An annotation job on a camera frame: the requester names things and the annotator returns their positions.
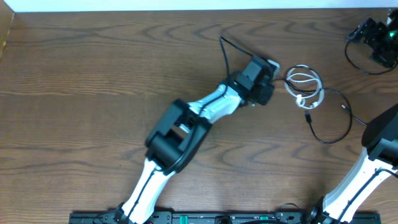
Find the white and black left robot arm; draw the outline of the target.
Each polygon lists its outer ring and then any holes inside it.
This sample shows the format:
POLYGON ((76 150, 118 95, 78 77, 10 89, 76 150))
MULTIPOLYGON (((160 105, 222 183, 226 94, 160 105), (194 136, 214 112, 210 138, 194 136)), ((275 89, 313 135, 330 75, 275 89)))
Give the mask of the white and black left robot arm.
POLYGON ((277 62, 253 56, 244 70, 227 74, 206 97, 189 103, 175 100, 149 133, 141 177, 114 221, 148 221, 169 179, 193 159, 213 125, 249 102, 266 105, 274 91, 271 81, 279 70, 277 62))

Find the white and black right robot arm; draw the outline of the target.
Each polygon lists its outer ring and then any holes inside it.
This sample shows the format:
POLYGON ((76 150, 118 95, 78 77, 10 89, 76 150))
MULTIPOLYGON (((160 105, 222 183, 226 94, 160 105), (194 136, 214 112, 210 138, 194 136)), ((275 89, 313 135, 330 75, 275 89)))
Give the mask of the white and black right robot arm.
MULTIPOLYGON (((388 71, 397 66, 397 15, 386 23, 369 18, 346 36, 347 43, 372 48, 371 59, 388 71)), ((322 197, 307 223, 350 223, 359 206, 377 186, 397 176, 397 106, 371 120, 363 133, 362 153, 339 185, 322 197)))

